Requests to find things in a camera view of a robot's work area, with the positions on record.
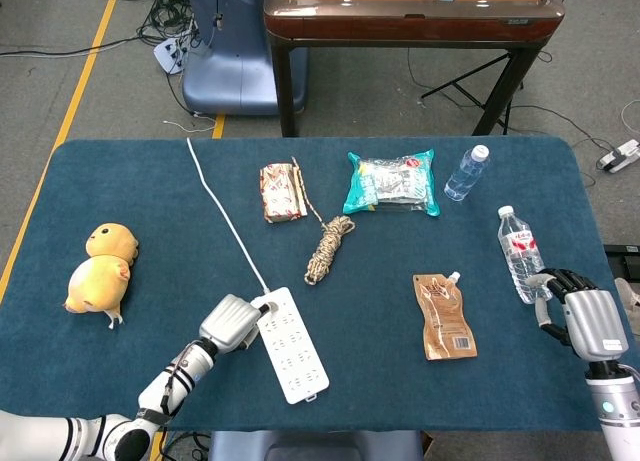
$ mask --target table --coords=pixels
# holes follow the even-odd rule
[[[443,183],[478,141],[491,149],[492,164],[463,203],[450,201]],[[574,269],[613,292],[575,158],[562,140],[245,139],[197,140],[194,147],[267,284],[291,289],[331,385],[312,403],[288,405],[257,340],[247,352],[218,358],[173,429],[598,429],[585,363],[538,329],[497,241],[497,209],[513,203],[550,266]],[[354,214],[356,229],[327,278],[304,284],[320,226],[312,216],[267,224],[259,168],[296,156],[312,202],[331,217],[349,187],[348,150],[395,157],[428,148],[436,153],[441,216]],[[74,315],[61,306],[69,276],[86,259],[86,237],[106,221],[129,226],[140,241],[125,324],[113,331],[104,314]],[[479,356],[428,362],[412,275],[454,270],[462,274],[458,286]],[[229,292],[247,300],[261,294],[184,140],[65,143],[53,156],[0,305],[0,408],[135,415],[138,394]],[[559,303],[553,307],[560,320]],[[638,364],[637,351],[624,359]]]
[[[299,46],[506,49],[473,132],[486,135],[562,21],[553,0],[265,0],[283,136],[295,136],[289,52]]]

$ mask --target snack package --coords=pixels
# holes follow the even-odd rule
[[[289,163],[268,164],[260,170],[264,219],[269,223],[307,215],[298,168]]]
[[[354,153],[348,158],[354,170],[344,214],[382,207],[440,214],[433,194],[433,149],[396,159],[360,159]]]
[[[478,356],[473,333],[462,314],[462,293],[456,287],[459,273],[414,274],[413,287],[422,314],[424,352],[427,359]]]

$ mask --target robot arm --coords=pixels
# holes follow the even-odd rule
[[[130,420],[118,414],[80,418],[23,417],[0,411],[0,459],[138,461],[153,434],[177,414],[187,395],[209,372],[218,353],[246,349],[257,335],[256,322],[274,305],[259,309],[227,295],[200,325],[200,338],[176,356],[138,397]]]
[[[540,328],[589,363],[585,378],[613,461],[640,460],[640,398],[634,369],[618,363],[629,349],[613,297],[572,271],[544,269],[527,280],[560,300],[566,328],[555,325],[546,300],[536,300]]]

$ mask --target plastic bottle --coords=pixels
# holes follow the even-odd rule
[[[520,298],[527,304],[535,303],[536,298],[550,299],[551,293],[547,288],[531,288],[525,284],[529,276],[544,269],[540,251],[529,225],[516,218],[511,206],[502,206],[498,210],[498,216],[501,220],[498,240]]]
[[[478,144],[464,153],[460,167],[447,181],[444,192],[454,201],[462,201],[489,164],[489,148]]]

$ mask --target white bottle cap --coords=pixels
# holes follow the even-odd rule
[[[503,206],[498,210],[498,216],[500,216],[500,218],[504,218],[510,214],[513,214],[513,206]]]
[[[478,144],[471,151],[471,159],[473,159],[477,163],[481,163],[488,157],[489,157],[489,148],[487,148],[484,144]]]

